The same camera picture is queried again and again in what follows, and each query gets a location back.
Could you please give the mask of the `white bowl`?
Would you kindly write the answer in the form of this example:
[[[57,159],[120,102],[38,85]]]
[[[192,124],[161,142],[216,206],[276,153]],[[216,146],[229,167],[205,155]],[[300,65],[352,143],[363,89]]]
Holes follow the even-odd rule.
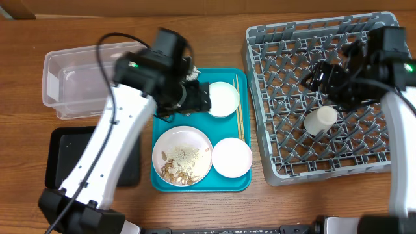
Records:
[[[225,118],[233,114],[240,103],[237,89],[226,82],[215,82],[209,85],[211,108],[209,114],[215,118]]]

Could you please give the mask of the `white paper cup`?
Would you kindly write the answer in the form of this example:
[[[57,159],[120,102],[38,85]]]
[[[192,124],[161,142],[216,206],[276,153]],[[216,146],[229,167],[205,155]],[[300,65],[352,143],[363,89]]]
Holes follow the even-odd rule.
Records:
[[[305,130],[310,135],[328,131],[337,121],[338,113],[331,106],[323,106],[309,113],[304,120]]]

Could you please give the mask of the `pink small bowl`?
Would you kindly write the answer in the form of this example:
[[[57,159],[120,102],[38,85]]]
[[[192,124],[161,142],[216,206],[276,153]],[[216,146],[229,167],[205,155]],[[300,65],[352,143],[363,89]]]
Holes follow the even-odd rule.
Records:
[[[212,151],[214,169],[222,176],[235,179],[251,168],[253,155],[247,143],[239,138],[225,138]]]

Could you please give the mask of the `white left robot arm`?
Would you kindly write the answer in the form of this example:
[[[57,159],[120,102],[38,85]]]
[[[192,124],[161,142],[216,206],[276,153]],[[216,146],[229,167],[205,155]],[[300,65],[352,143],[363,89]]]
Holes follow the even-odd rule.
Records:
[[[103,113],[78,163],[58,189],[45,189],[38,201],[59,233],[140,233],[111,205],[118,180],[153,116],[207,112],[209,85],[191,79],[193,50],[177,32],[162,28],[152,45],[118,58]]]

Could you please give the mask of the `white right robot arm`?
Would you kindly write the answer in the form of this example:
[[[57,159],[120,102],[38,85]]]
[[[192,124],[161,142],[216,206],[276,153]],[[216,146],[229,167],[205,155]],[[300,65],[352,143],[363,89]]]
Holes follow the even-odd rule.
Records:
[[[415,59],[403,27],[383,26],[343,51],[345,66],[318,62],[301,84],[352,112],[368,100],[381,105],[389,134],[391,191],[389,213],[360,218],[323,216],[311,233],[415,232]]]

